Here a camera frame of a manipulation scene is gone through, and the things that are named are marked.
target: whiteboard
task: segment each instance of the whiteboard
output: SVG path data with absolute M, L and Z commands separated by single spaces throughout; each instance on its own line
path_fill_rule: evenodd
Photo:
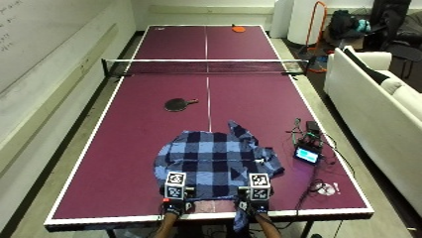
M 0 94 L 112 0 L 0 1 Z

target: orange object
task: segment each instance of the orange object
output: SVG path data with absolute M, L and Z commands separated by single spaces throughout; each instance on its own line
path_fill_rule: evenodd
M 318 5 L 321 5 L 323 7 L 325 16 L 322 18 L 322 23 L 321 23 L 319 34 L 318 34 L 315 46 L 313 48 L 307 48 L 309 38 L 310 38 L 310 35 L 311 35 L 311 29 L 313 29 L 313 25 L 314 25 L 314 17 L 315 17 L 315 12 L 317 12 Z M 326 18 L 327 18 L 327 5 L 323 2 L 318 1 L 318 2 L 315 2 L 315 5 L 314 5 L 313 18 L 311 18 L 311 22 L 309 24 L 307 37 L 306 37 L 307 52 L 313 52 L 313 55 L 315 55 L 317 49 L 319 47 L 319 39 L 321 39 L 322 31 L 323 31 L 323 28 L 325 28 Z M 309 71 L 311 71 L 311 72 L 326 72 L 327 69 L 322 68 L 322 67 L 321 67 L 321 69 L 309 68 Z
M 233 31 L 237 32 L 237 33 L 242 33 L 246 31 L 246 29 L 244 27 L 238 27 L 238 26 L 233 26 L 232 27 Z

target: person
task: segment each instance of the person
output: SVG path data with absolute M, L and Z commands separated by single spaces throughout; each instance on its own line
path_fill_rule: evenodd
M 169 235 L 172 233 L 172 228 L 174 225 L 174 222 L 180 218 L 180 216 L 184 214 L 184 204 L 181 202 L 172 203 L 172 202 L 164 202 L 164 209 L 165 209 L 165 217 L 161 222 L 161 226 L 156 232 L 154 238 L 169 238 Z M 253 214 L 256 221 L 258 222 L 261 229 L 264 231 L 266 238 L 281 238 L 281 233 L 277 230 L 277 227 L 274 226 L 269 216 L 268 216 L 268 206 L 258 206 L 257 209 L 254 205 L 248 205 L 254 212 L 248 212 L 248 214 Z

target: ping pong paddle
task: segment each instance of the ping pong paddle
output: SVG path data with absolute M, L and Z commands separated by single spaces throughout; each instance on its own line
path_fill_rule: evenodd
M 184 111 L 189 104 L 198 103 L 197 99 L 192 99 L 186 101 L 184 98 L 173 98 L 172 100 L 166 101 L 164 108 L 170 112 Z
M 237 33 L 242 33 L 246 31 L 246 29 L 244 27 L 236 26 L 234 24 L 232 24 L 232 29 Z

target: white sofa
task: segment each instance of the white sofa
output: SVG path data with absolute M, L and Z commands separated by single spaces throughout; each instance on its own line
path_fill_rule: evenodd
M 367 155 L 422 216 L 422 95 L 389 71 L 390 53 L 345 50 L 389 79 L 375 82 L 335 49 L 325 91 Z

